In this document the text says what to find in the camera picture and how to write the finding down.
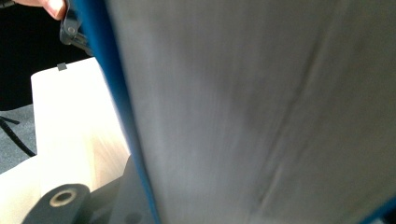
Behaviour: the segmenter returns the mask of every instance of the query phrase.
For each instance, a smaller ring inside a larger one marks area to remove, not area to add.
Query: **gray carpet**
[[[35,117],[33,105],[27,105],[18,109],[0,111],[0,116],[14,119],[20,124],[7,122],[12,131],[29,147],[37,153],[35,146]],[[27,156],[15,143],[0,129],[0,174],[27,160]]]

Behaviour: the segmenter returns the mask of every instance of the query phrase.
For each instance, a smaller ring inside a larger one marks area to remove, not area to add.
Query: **black clip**
[[[15,2],[12,0],[0,0],[0,8],[6,8],[14,6]]]
[[[77,12],[72,0],[65,0],[66,15],[61,21],[61,31],[59,33],[61,42],[65,45],[74,45],[92,56],[92,50],[88,45],[87,37],[78,32],[81,21],[77,18]]]

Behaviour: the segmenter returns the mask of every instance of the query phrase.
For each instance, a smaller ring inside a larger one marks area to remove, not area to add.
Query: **light wooden surface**
[[[396,2],[108,4],[163,223],[357,223],[396,194]]]
[[[38,155],[0,175],[0,223],[21,223],[45,193],[63,184],[90,190],[122,175],[129,157],[94,58],[32,76]]]

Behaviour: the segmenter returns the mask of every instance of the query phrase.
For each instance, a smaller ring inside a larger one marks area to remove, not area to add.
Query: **black bracket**
[[[90,192],[80,184],[62,185],[44,195],[23,224],[154,224],[149,202],[130,157],[122,177]]]
[[[61,21],[61,31],[59,33],[61,42],[65,45],[73,45],[92,56],[87,41],[87,37],[80,33],[78,29],[81,27],[81,21],[78,19],[76,7],[72,0],[65,0],[66,14]]]

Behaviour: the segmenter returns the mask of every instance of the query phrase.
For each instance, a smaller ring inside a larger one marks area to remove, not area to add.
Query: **black cable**
[[[8,122],[13,123],[13,124],[20,124],[19,121],[14,120],[14,119],[8,119],[8,118],[4,118],[4,117],[1,117],[1,116],[0,116],[0,119],[2,119],[3,121],[8,121]]]
[[[21,139],[9,128],[3,118],[0,118],[0,127],[4,130],[4,132],[8,135],[9,138],[28,156],[33,157],[35,153],[30,150]]]

